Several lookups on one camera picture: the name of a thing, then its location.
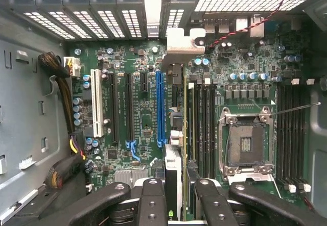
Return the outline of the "metal socket locking lever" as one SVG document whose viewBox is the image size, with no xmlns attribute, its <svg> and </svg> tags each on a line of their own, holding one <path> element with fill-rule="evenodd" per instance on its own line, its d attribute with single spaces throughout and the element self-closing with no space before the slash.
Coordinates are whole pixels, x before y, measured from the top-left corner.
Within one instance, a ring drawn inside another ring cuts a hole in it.
<svg viewBox="0 0 327 226">
<path fill-rule="evenodd" d="M 267 115 L 269 117 L 274 116 L 274 115 L 280 115 L 280 114 L 284 114 L 284 113 L 288 113 L 288 112 L 293 112 L 293 111 L 298 111 L 298 110 L 302 110 L 302 109 L 307 109 L 307 108 L 311 108 L 314 106 L 319 106 L 321 105 L 321 102 L 316 102 L 313 104 L 308 104 L 308 105 L 303 105 L 303 106 L 299 106 L 299 107 L 295 107 L 295 108 L 291 108 L 291 109 L 286 109 L 286 110 L 281 110 L 281 111 L 277 111 L 275 113 L 267 113 L 267 114 L 263 114 L 263 115 Z"/>
<path fill-rule="evenodd" d="M 231 134 L 230 128 L 231 128 L 232 123 L 233 123 L 233 121 L 230 121 L 229 117 L 225 120 L 226 137 L 225 137 L 225 140 L 223 140 L 223 150 L 222 150 L 223 163 L 225 163 L 227 161 L 229 139 L 230 139 L 230 134 Z"/>
</svg>

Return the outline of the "blue expansion slot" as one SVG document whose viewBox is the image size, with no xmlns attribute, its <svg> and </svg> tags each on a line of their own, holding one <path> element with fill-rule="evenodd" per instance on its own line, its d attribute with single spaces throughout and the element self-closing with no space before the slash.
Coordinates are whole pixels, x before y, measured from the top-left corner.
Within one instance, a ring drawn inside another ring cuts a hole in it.
<svg viewBox="0 0 327 226">
<path fill-rule="evenodd" d="M 157 98 L 157 146 L 162 148 L 166 140 L 166 117 L 165 117 L 165 87 L 164 75 L 161 71 L 156 72 L 156 98 Z"/>
</svg>

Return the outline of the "metal socket cover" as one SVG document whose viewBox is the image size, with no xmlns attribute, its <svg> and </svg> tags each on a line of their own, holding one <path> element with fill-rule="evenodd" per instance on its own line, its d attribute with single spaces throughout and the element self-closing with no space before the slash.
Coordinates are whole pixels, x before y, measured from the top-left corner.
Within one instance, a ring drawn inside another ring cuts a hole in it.
<svg viewBox="0 0 327 226">
<path fill-rule="evenodd" d="M 227 180 L 231 185 L 234 182 L 245 182 L 247 179 L 251 179 L 256 182 L 269 181 L 272 182 L 276 188 L 277 194 L 280 198 L 282 198 L 280 191 L 276 185 L 275 179 L 272 174 L 261 174 L 261 173 L 253 173 L 253 172 L 245 172 L 245 173 L 236 173 L 235 175 L 228 175 Z"/>
</svg>

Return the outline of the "green motherboard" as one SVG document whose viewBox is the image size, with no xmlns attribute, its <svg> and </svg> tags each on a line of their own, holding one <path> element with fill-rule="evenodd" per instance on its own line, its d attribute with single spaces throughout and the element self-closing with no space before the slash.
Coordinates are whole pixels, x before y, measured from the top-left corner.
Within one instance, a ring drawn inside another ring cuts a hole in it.
<svg viewBox="0 0 327 226">
<path fill-rule="evenodd" d="M 71 134 L 71 148 L 80 153 L 85 159 L 86 192 L 92 193 L 115 182 L 114 173 L 118 170 L 147 169 L 148 177 L 166 178 L 165 145 L 157 146 L 157 98 L 156 98 L 156 72 L 161 71 L 165 87 L 165 117 L 166 140 L 170 131 L 178 130 L 181 125 L 181 115 L 186 114 L 186 148 L 179 148 L 184 168 L 182 175 L 184 188 L 190 188 L 192 183 L 203 176 L 203 141 L 202 141 L 202 86 L 207 87 L 207 133 L 208 133 L 208 175 L 210 178 L 210 130 L 209 130 L 209 89 L 211 85 L 215 90 L 215 162 L 216 177 L 223 188 L 229 183 L 222 180 L 218 168 L 218 120 L 223 107 L 231 110 L 245 112 L 257 111 L 268 106 L 271 113 L 277 112 L 276 87 L 283 86 L 283 110 L 285 108 L 285 86 L 307 85 L 308 79 L 303 74 L 305 70 L 304 52 L 308 48 L 309 35 L 307 32 L 295 31 L 284 22 L 271 22 L 265 29 L 264 35 L 252 38 L 246 34 L 233 36 L 215 47 L 209 48 L 202 55 L 194 56 L 182 69 L 185 77 L 186 90 L 179 85 L 167 84 L 166 74 L 161 70 L 162 60 L 167 53 L 166 42 L 163 40 L 143 41 L 96 41 L 86 40 L 68 43 L 68 65 L 80 63 L 81 74 L 72 79 L 73 119 L 75 132 Z M 104 136 L 94 137 L 91 101 L 91 69 L 99 69 L 102 78 L 103 94 L 103 124 Z M 148 74 L 148 93 L 140 91 L 140 73 Z M 109 92 L 109 73 L 114 73 L 118 83 L 119 101 L 119 143 L 112 142 L 111 100 Z M 125 73 L 133 75 L 133 110 L 135 140 L 131 149 L 126 146 L 127 126 L 125 110 Z M 201 162 L 202 175 L 196 160 L 196 134 L 195 134 L 195 97 L 193 97 L 194 117 L 194 151 L 195 158 L 190 160 L 189 138 L 189 105 L 188 83 L 200 86 L 200 134 L 201 134 Z M 293 112 L 290 113 L 290 173 L 292 182 L 292 140 L 293 140 Z M 314 209 L 310 201 L 310 193 L 303 190 L 299 175 L 300 150 L 300 114 L 298 113 L 298 145 L 297 145 L 297 189 L 292 183 L 292 189 L 285 189 L 285 179 L 280 183 L 276 180 L 276 115 L 274 120 L 274 169 L 273 177 L 280 191 L 282 199 L 298 206 Z M 285 117 L 282 114 L 283 136 L 283 175 L 285 160 Z M 241 183 L 255 185 L 262 190 L 277 195 L 272 182 L 255 182 L 247 180 Z"/>
</svg>

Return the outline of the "black open PC case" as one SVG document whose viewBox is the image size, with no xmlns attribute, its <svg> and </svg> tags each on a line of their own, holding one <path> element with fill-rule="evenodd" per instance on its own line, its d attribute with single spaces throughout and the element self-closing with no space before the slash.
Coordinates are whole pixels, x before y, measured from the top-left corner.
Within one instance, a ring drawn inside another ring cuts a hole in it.
<svg viewBox="0 0 327 226">
<path fill-rule="evenodd" d="M 309 35 L 303 74 L 311 104 L 321 102 L 308 121 L 314 209 L 292 204 L 327 218 L 327 0 L 0 0 L 0 226 L 67 226 L 67 209 L 91 194 L 85 159 L 71 148 L 72 79 L 81 65 L 65 62 L 68 43 L 167 45 L 168 28 L 186 36 L 203 28 L 206 51 L 241 34 L 259 38 L 271 22 Z M 197 180 L 184 188 L 181 220 L 168 226 L 208 226 Z M 209 180 L 228 196 L 229 187 Z"/>
</svg>

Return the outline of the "long black expansion slot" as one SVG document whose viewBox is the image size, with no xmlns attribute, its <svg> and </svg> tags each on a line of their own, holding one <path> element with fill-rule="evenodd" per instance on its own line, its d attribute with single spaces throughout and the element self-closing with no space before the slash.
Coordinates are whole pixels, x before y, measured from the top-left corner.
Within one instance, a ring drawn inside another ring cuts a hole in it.
<svg viewBox="0 0 327 226">
<path fill-rule="evenodd" d="M 114 73 L 109 73 L 109 92 L 111 100 L 112 142 L 118 144 L 120 140 L 118 83 Z"/>
<path fill-rule="evenodd" d="M 127 138 L 126 146 L 131 149 L 131 143 L 135 140 L 134 134 L 134 110 L 133 110 L 133 75 L 125 73 L 125 110 Z"/>
</svg>

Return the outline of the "silver chipset heatsink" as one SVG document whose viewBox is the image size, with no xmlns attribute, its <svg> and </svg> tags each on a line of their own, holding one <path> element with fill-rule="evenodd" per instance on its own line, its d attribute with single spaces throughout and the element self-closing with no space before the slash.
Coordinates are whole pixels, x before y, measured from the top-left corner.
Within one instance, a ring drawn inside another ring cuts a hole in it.
<svg viewBox="0 0 327 226">
<path fill-rule="evenodd" d="M 114 181 L 125 183 L 131 188 L 138 179 L 147 178 L 147 169 L 118 170 L 114 173 Z"/>
</svg>

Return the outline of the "white expansion slot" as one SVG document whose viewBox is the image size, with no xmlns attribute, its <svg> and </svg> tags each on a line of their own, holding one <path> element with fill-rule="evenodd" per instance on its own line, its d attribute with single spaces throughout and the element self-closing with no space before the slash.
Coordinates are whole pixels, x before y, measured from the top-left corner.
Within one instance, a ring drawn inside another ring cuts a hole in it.
<svg viewBox="0 0 327 226">
<path fill-rule="evenodd" d="M 94 137 L 104 136 L 102 78 L 99 69 L 91 69 L 91 101 Z"/>
</svg>

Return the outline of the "CPU socket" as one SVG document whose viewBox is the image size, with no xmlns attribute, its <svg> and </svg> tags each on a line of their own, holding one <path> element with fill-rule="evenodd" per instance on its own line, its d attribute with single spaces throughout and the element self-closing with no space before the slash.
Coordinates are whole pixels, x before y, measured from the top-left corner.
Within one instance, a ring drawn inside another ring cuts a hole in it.
<svg viewBox="0 0 327 226">
<path fill-rule="evenodd" d="M 263 114 L 271 113 L 268 106 L 257 111 L 234 111 L 223 107 L 218 120 L 218 168 L 223 181 L 236 173 L 261 173 L 273 175 L 274 120 Z M 223 140 L 226 137 L 225 120 L 230 118 L 231 134 L 227 161 L 223 163 Z"/>
</svg>

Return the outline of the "short black expansion slot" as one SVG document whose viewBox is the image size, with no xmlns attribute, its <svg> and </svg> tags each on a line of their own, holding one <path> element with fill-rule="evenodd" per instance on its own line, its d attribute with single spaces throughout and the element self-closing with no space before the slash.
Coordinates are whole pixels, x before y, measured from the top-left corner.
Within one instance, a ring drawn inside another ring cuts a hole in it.
<svg viewBox="0 0 327 226">
<path fill-rule="evenodd" d="M 144 71 L 140 73 L 140 91 L 148 93 L 148 74 Z"/>
</svg>

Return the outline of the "black RAM slot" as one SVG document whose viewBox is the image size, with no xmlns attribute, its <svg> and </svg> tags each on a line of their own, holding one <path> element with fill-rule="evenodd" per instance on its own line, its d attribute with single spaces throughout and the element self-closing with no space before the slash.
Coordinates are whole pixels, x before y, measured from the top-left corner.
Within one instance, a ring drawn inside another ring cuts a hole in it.
<svg viewBox="0 0 327 226">
<path fill-rule="evenodd" d="M 194 93 L 194 97 L 195 97 L 195 140 L 196 140 L 196 160 L 197 160 L 197 164 L 198 164 L 198 168 L 199 168 L 199 174 L 202 175 L 202 162 L 201 162 L 201 134 L 200 134 L 200 86 L 196 85 L 195 86 L 195 93 Z"/>
<path fill-rule="evenodd" d="M 294 107 L 299 107 L 299 93 L 298 93 L 299 85 L 293 85 L 293 101 Z M 297 145 L 298 145 L 298 113 L 297 111 L 293 111 L 293 140 L 292 140 L 292 172 L 291 178 L 292 183 L 295 185 L 296 189 L 298 187 L 296 176 L 297 176 Z"/>
<path fill-rule="evenodd" d="M 311 185 L 308 178 L 308 152 L 309 152 L 309 141 L 308 141 L 308 129 L 310 119 L 310 86 L 301 85 L 300 88 L 300 103 L 304 107 L 299 110 L 300 114 L 300 150 L 299 150 L 299 175 L 301 183 L 303 184 L 303 190 L 306 193 L 311 192 Z"/>
<path fill-rule="evenodd" d="M 277 100 L 277 111 L 283 110 L 283 86 L 277 84 L 276 87 L 276 100 Z M 282 136 L 282 120 L 281 114 L 276 115 L 276 180 L 280 183 L 280 179 L 283 177 L 283 136 Z"/>
<path fill-rule="evenodd" d="M 289 110 L 292 107 L 292 86 L 291 85 L 287 85 L 285 86 L 285 108 L 284 110 Z M 291 148 L 290 148 L 290 141 L 289 141 L 289 137 L 290 137 L 290 113 L 285 113 L 284 114 L 285 117 L 285 160 L 284 160 L 284 175 L 283 178 L 285 179 L 286 185 L 285 185 L 285 189 L 287 191 L 290 191 L 290 189 L 292 189 L 292 182 L 289 179 L 289 173 L 290 173 L 290 152 L 291 152 Z"/>
<path fill-rule="evenodd" d="M 194 117 L 193 117 L 193 97 L 194 97 L 194 83 L 188 83 L 188 105 L 189 105 L 189 138 L 190 138 L 190 160 L 194 160 Z"/>
<path fill-rule="evenodd" d="M 216 162 L 215 162 L 215 146 L 216 146 L 216 141 L 215 141 L 215 126 L 216 126 L 216 122 L 215 122 L 215 90 L 216 90 L 216 86 L 215 85 L 211 85 L 210 89 L 209 89 L 209 113 L 210 113 L 210 117 L 209 117 L 209 130 L 210 130 L 210 178 L 214 179 L 216 177 Z"/>
<path fill-rule="evenodd" d="M 207 87 L 202 86 L 202 141 L 203 141 L 203 176 L 208 178 L 208 158 L 207 158 L 207 149 L 208 149 L 208 133 L 207 133 Z"/>
</svg>

